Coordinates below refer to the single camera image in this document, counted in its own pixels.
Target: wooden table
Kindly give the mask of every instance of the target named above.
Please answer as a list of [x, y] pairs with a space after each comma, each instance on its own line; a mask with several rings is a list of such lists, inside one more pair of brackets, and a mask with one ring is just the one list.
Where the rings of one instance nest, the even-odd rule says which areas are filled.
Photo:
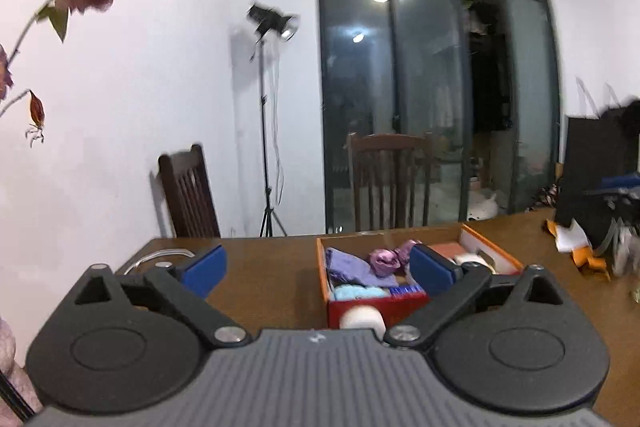
[[[631, 277], [612, 282], [583, 277], [568, 256], [558, 253], [553, 238], [542, 231], [552, 212], [500, 217], [473, 222], [472, 227], [518, 258], [523, 264], [542, 264], [589, 316], [609, 346], [611, 367], [595, 410], [619, 427], [640, 425], [640, 305], [629, 291]], [[225, 280], [207, 298], [252, 333], [263, 327], [323, 328], [316, 266], [315, 236], [273, 239], [155, 239], [133, 256], [161, 248], [199, 252], [222, 244], [228, 253]], [[589, 363], [585, 356], [584, 363]]]

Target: tripod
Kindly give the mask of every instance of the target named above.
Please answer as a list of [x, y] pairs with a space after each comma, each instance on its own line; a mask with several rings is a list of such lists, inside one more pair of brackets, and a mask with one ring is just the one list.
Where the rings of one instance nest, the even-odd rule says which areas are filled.
[[271, 186], [269, 185], [269, 168], [267, 162], [267, 132], [266, 132], [266, 118], [264, 115], [264, 105], [267, 103], [267, 96], [264, 93], [264, 36], [260, 35], [258, 41], [258, 68], [260, 70], [260, 117], [262, 118], [262, 166], [264, 168], [264, 214], [262, 215], [262, 225], [260, 227], [260, 237], [273, 237], [273, 219], [282, 230], [284, 235], [287, 235], [278, 214], [271, 206]]

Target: white plush toy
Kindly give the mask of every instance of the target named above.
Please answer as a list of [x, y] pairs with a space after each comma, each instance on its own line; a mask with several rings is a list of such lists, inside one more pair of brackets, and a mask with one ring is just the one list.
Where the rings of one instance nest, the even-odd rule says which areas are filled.
[[495, 201], [495, 194], [488, 200], [483, 201], [469, 201], [469, 209], [466, 212], [466, 219], [468, 221], [482, 221], [484, 219], [491, 219], [498, 215], [499, 207]]

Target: cardboard box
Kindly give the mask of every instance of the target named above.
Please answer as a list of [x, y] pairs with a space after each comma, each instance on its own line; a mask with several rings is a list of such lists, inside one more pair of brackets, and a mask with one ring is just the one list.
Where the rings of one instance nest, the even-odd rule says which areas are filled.
[[412, 312], [429, 302], [425, 294], [407, 294], [389, 296], [376, 299], [357, 299], [353, 301], [332, 301], [331, 288], [326, 273], [324, 251], [327, 248], [337, 248], [366, 261], [369, 254], [377, 248], [393, 250], [405, 241], [414, 239], [425, 245], [438, 243], [459, 242], [465, 249], [476, 252], [478, 249], [490, 255], [496, 264], [498, 272], [513, 274], [523, 270], [523, 265], [502, 248], [494, 245], [478, 232], [462, 223], [452, 223], [442, 227], [427, 227], [421, 229], [382, 230], [379, 232], [361, 232], [353, 235], [327, 235], [316, 240], [318, 255], [318, 272], [322, 299], [326, 305], [327, 323], [330, 328], [340, 327], [340, 317], [349, 309], [356, 306], [373, 306], [380, 311], [386, 327], [391, 327], [407, 318]]

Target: wooden chair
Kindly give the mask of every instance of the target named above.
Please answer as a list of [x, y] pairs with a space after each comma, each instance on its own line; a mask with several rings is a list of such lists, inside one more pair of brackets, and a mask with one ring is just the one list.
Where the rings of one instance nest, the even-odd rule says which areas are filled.
[[158, 158], [176, 237], [220, 237], [202, 146]]
[[[369, 202], [369, 230], [426, 226], [433, 161], [431, 135], [358, 137], [352, 133], [347, 145], [356, 231], [362, 230], [360, 206], [364, 188]], [[417, 180], [424, 185], [424, 204], [422, 219], [414, 221]]]

